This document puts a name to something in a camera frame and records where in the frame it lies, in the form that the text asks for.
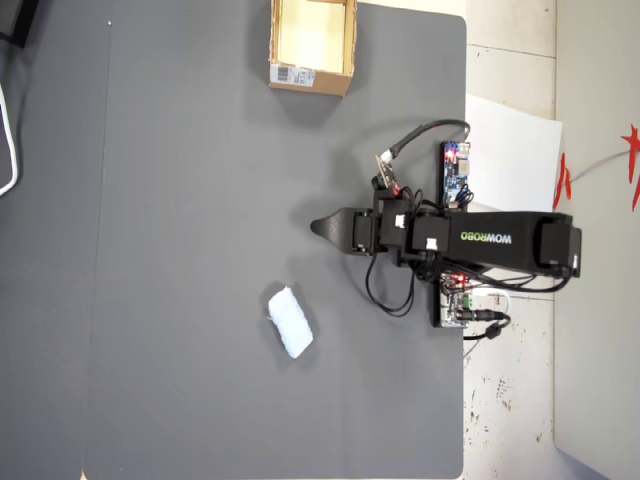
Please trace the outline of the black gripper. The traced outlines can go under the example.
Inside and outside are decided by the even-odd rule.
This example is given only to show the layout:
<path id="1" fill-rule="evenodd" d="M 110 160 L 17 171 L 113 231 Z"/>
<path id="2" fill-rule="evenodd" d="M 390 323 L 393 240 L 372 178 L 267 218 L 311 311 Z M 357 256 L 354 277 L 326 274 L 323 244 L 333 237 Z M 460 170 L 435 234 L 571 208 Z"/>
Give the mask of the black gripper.
<path id="1" fill-rule="evenodd" d="M 338 250 L 372 256 L 382 252 L 379 241 L 380 215 L 372 209 L 341 208 L 333 214 L 313 220 L 311 231 Z"/>

